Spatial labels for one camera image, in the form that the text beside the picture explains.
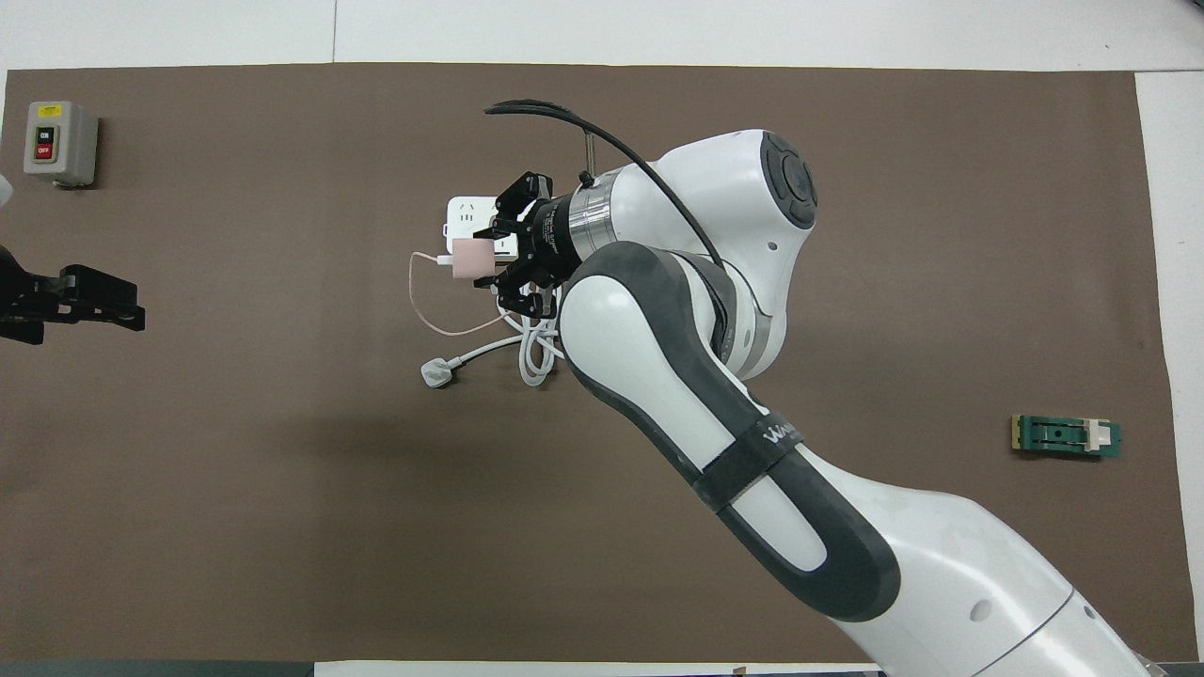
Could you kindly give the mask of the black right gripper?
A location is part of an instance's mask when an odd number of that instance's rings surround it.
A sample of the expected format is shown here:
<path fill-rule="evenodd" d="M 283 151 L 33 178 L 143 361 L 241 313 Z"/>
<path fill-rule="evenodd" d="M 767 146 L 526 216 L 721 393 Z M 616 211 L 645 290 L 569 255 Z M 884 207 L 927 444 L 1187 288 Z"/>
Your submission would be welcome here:
<path fill-rule="evenodd" d="M 476 278 L 476 288 L 491 289 L 500 308 L 533 320 L 556 317 L 556 301 L 545 292 L 568 281 L 579 266 L 569 232 L 569 208 L 576 196 L 551 198 L 551 189 L 549 176 L 525 172 L 498 194 L 494 217 L 476 231 L 476 239 L 494 241 L 517 235 L 519 254 L 513 267 Z"/>

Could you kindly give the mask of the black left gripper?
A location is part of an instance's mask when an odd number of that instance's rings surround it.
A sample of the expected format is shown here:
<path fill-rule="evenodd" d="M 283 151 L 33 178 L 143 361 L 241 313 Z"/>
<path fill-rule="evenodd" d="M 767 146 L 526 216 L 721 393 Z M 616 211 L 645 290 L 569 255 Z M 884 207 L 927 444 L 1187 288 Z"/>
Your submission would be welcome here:
<path fill-rule="evenodd" d="M 138 306 L 135 283 L 89 266 L 65 266 L 61 277 L 29 273 L 0 247 L 0 338 L 42 345 L 46 322 L 57 320 L 61 298 L 70 305 L 67 324 L 95 322 L 144 330 L 146 310 Z"/>

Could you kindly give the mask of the pink charger adapter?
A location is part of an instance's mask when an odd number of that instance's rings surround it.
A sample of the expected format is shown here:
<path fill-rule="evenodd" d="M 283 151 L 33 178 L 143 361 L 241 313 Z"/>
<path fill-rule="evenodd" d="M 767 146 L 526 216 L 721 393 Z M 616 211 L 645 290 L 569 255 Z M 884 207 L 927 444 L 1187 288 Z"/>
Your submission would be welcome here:
<path fill-rule="evenodd" d="M 496 246 L 486 237 L 452 240 L 452 278 L 470 281 L 490 277 L 498 269 Z"/>

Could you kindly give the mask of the white power strip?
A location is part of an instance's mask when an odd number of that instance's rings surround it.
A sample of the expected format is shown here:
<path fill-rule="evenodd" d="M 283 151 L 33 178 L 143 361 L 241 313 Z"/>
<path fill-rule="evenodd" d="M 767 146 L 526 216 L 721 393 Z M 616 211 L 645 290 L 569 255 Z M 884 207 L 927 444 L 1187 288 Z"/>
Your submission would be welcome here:
<path fill-rule="evenodd" d="M 498 198 L 495 196 L 449 198 L 443 226 L 445 251 L 449 257 L 456 240 L 472 239 L 477 231 L 490 226 L 492 218 L 498 213 L 496 201 L 498 201 Z M 517 259 L 515 235 L 510 234 L 507 237 L 496 240 L 494 247 L 497 261 L 513 261 Z"/>

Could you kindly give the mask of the brown table mat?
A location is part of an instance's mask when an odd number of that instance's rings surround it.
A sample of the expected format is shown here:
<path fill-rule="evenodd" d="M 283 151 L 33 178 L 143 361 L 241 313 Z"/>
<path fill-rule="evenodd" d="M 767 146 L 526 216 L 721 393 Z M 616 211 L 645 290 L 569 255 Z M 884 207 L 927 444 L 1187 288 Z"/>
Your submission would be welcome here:
<path fill-rule="evenodd" d="M 452 196 L 559 192 L 578 130 L 647 159 L 765 128 L 816 179 L 750 383 L 846 471 L 980 502 L 1138 652 L 1196 659 L 1147 159 L 1123 72 L 320 64 L 13 71 L 0 245 L 132 281 L 147 326 L 0 341 L 0 660 L 864 659 L 636 426 L 414 317 Z M 100 120 L 24 172 L 26 107 Z M 1116 458 L 1014 451 L 1102 418 Z"/>

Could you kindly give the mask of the green fixture block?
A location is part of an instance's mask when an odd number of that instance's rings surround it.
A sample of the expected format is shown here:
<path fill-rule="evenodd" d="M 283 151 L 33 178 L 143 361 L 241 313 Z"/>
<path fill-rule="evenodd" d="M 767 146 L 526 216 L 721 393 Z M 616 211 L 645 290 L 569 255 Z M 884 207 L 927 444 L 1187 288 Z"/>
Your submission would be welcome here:
<path fill-rule="evenodd" d="M 1116 458 L 1121 426 L 1102 418 L 1013 416 L 1011 448 L 1079 457 Z"/>

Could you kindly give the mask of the grey on-off switch box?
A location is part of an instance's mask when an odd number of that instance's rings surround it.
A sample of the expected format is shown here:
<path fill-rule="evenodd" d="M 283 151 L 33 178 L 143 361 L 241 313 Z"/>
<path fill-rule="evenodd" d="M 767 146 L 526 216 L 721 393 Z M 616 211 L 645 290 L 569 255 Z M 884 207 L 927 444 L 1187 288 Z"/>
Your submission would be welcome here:
<path fill-rule="evenodd" d="M 26 107 L 24 172 L 66 189 L 88 188 L 96 177 L 100 120 L 76 102 Z"/>

